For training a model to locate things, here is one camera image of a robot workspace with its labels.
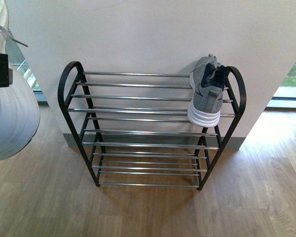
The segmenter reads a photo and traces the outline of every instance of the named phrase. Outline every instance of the metal rod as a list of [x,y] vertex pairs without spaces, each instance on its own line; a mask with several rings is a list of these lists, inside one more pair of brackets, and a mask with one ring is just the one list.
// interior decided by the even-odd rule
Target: metal rod
[[114,153],[93,153],[95,156],[105,157],[147,157],[147,158],[175,158],[175,159],[206,159],[206,157],[193,156],[170,156],[170,155],[141,155],[141,154],[114,154]]
[[[187,113],[179,113],[179,112],[139,112],[139,111],[109,111],[109,110],[97,110],[97,109],[75,109],[70,108],[68,112],[80,112],[80,113],[90,113],[90,112],[98,112],[98,113],[106,113],[106,114],[146,114],[146,115],[172,115],[172,116],[186,116]],[[235,114],[221,114],[220,117],[225,118],[234,118]]]
[[171,88],[171,89],[191,89],[189,85],[144,85],[144,84],[119,84],[119,83],[94,83],[94,82],[77,82],[77,85],[86,86],[113,86],[113,87],[139,87],[139,88]]
[[[157,101],[186,101],[192,98],[153,98],[141,96],[107,96],[107,95],[71,95],[72,98],[90,98],[90,99],[113,99],[113,100],[157,100]],[[233,100],[222,100],[223,103],[231,103]]]
[[108,147],[156,147],[156,148],[173,148],[173,149],[206,149],[218,150],[218,147],[205,147],[199,145],[183,144],[144,144],[144,143],[119,143],[119,142],[83,142],[85,145],[108,146]]
[[99,114],[133,114],[133,115],[172,115],[187,116],[186,112],[148,112],[148,111],[123,111],[123,110],[99,110],[99,109],[68,109],[68,112],[97,112]]
[[140,121],[140,122],[180,122],[180,123],[191,123],[188,120],[177,120],[177,119],[144,119],[144,118],[90,118],[95,120],[107,120],[107,121]]
[[126,152],[126,151],[106,151],[106,153],[116,154],[141,154],[141,155],[178,155],[178,156],[193,156],[193,153],[170,153],[170,152]]
[[103,163],[122,163],[122,164],[168,164],[168,165],[197,165],[193,163],[167,163],[167,162],[147,162],[147,161],[118,161],[118,160],[104,160]]
[[153,110],[153,111],[174,111],[174,112],[186,112],[187,109],[169,109],[169,108],[126,108],[126,107],[93,107],[94,109],[101,110]]
[[179,168],[148,168],[148,167],[126,167],[126,166],[100,166],[93,165],[93,168],[100,169],[135,169],[135,170],[169,170],[169,171],[189,171],[189,172],[207,172],[206,169],[179,169]]
[[105,129],[84,129],[85,132],[100,132],[102,134],[125,134],[125,135],[175,135],[175,136],[208,136],[216,137],[216,133],[191,133],[191,132],[149,132],[149,131],[122,131]]
[[105,174],[151,174],[151,175],[169,175],[169,176],[198,176],[198,174],[174,174],[174,173],[147,173],[147,172],[117,172],[117,171],[100,171]]
[[17,39],[11,39],[11,40],[13,40],[14,42],[17,42],[17,43],[19,43],[19,44],[21,44],[21,45],[23,45],[25,47],[29,47],[27,44],[22,43],[22,42],[18,41]]
[[167,78],[189,78],[190,75],[177,74],[153,74],[153,73],[106,73],[106,72],[83,72],[85,75],[104,76],[144,76],[144,77],[167,77]]
[[100,182],[100,185],[128,185],[128,186],[150,186],[150,187],[175,187],[175,188],[198,188],[198,185],[172,185],[172,184],[127,184]]

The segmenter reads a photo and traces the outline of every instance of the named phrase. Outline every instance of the metal shoe rack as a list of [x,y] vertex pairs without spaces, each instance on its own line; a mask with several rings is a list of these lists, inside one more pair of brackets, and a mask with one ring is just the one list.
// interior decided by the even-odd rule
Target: metal shoe rack
[[[69,63],[58,102],[96,186],[201,190],[246,107],[241,74],[229,70],[220,122],[230,126],[222,138],[218,125],[202,128],[188,121],[189,75],[85,72],[80,62]],[[225,107],[231,112],[224,113]]]

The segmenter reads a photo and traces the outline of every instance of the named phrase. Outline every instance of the floor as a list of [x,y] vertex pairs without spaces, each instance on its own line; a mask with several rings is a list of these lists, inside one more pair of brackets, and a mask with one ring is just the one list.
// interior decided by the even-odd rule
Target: floor
[[296,112],[264,112],[202,191],[95,187],[47,106],[0,161],[0,237],[296,237]]

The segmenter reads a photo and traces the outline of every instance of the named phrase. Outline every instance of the gray sneaker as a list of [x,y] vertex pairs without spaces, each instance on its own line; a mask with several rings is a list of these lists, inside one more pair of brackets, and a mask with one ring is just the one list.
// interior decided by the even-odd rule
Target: gray sneaker
[[218,124],[228,73],[229,69],[217,63],[216,57],[211,54],[196,63],[190,76],[194,95],[187,110],[187,117],[192,123],[202,127]]

